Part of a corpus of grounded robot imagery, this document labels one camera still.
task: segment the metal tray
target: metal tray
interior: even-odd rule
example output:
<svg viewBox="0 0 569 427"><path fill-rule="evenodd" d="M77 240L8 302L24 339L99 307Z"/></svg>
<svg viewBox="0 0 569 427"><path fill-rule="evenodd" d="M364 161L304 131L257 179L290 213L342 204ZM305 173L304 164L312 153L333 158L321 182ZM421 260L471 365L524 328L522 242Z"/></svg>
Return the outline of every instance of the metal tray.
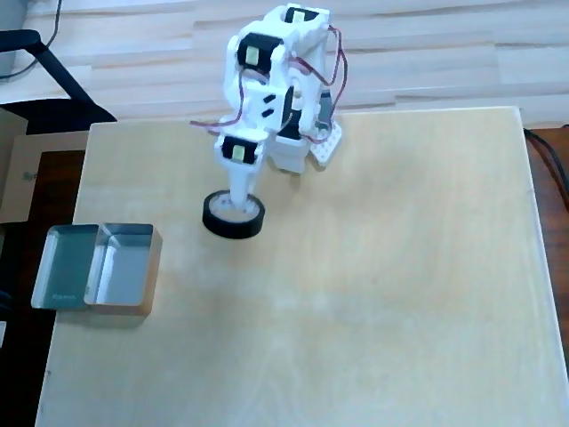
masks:
<svg viewBox="0 0 569 427"><path fill-rule="evenodd" d="M146 315L162 238L149 224L52 227L32 294L34 308Z"/></svg>
<svg viewBox="0 0 569 427"><path fill-rule="evenodd" d="M149 224L99 228L84 300L97 310L147 314L152 308L162 239Z"/></svg>

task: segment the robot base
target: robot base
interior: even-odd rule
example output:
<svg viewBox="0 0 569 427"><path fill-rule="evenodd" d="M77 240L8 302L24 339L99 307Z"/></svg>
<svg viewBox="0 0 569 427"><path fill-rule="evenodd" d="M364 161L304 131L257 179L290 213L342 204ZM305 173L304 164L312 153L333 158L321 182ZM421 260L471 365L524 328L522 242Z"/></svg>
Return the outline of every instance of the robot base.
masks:
<svg viewBox="0 0 569 427"><path fill-rule="evenodd" d="M336 154L336 151L338 150L340 144L341 144L341 127L338 124L338 122L333 120L332 132L330 133L328 139L319 144L312 144L310 146L310 152L317 160L319 165L321 165L322 167L327 167L332 161L334 154Z"/></svg>

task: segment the wooden board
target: wooden board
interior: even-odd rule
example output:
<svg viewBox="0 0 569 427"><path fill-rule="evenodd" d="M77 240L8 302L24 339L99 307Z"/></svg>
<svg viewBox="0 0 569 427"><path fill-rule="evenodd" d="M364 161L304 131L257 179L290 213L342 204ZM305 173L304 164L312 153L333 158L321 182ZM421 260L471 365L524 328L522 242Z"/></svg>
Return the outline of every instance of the wooden board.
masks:
<svg viewBox="0 0 569 427"><path fill-rule="evenodd" d="M518 112L341 123L325 172L265 168L240 242L200 221L228 186L211 137L95 125L75 222L157 226L154 309L58 314L37 425L566 426Z"/></svg>
<svg viewBox="0 0 569 427"><path fill-rule="evenodd" d="M30 2L44 41L58 0ZM119 120L218 116L229 39L283 0L64 0L51 49ZM517 105L528 127L569 123L569 2L309 0L343 32L342 110ZM333 37L328 45L331 68ZM20 51L15 70L30 62ZM40 67L0 102L65 97Z"/></svg>

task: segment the black cable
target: black cable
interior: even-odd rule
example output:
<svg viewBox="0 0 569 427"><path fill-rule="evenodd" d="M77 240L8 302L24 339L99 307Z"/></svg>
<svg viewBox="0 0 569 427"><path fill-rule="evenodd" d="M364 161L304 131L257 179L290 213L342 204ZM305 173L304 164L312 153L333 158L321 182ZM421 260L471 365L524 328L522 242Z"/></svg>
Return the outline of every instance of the black cable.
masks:
<svg viewBox="0 0 569 427"><path fill-rule="evenodd" d="M61 15L61 3L62 2L63 2L63 0L59 0L59 2L57 3L57 11L55 11L55 22L53 24L53 34L52 34L52 37L50 38L49 42L47 42L47 44L46 44L46 46L48 48L52 45L53 40L55 39L55 36L57 36L57 33L60 30L60 15ZM29 71L33 67L35 67L36 64L37 64L37 60L32 60L31 64L29 64L24 69L21 69L20 71L17 71L17 72L12 73L12 74L8 74L6 76L0 76L0 80L5 80L7 78L17 77L21 74L24 74L26 71Z"/></svg>
<svg viewBox="0 0 569 427"><path fill-rule="evenodd" d="M569 196L569 179L567 179L567 174L565 173L565 169L563 168L563 164L561 163L561 160L559 159L559 156L557 155L556 151L553 149L553 147L551 147L549 145L549 143L547 141L545 141L537 133L534 133L534 132L530 131L529 129L524 129L524 135L526 138L531 138L534 141L539 142L549 152L549 155L553 159L553 163L555 163L555 166L557 168L557 173L559 174L559 177L561 178L561 182L563 183L563 189L565 190L565 194L567 196Z"/></svg>

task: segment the cardboard box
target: cardboard box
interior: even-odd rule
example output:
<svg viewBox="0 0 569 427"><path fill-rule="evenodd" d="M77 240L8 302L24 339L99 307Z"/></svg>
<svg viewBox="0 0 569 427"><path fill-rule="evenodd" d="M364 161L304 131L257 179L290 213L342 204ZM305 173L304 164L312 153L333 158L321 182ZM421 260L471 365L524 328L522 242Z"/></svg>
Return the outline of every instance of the cardboard box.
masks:
<svg viewBox="0 0 569 427"><path fill-rule="evenodd" d="M88 135L70 132L16 137L0 206L0 223L28 220L42 153L85 149Z"/></svg>

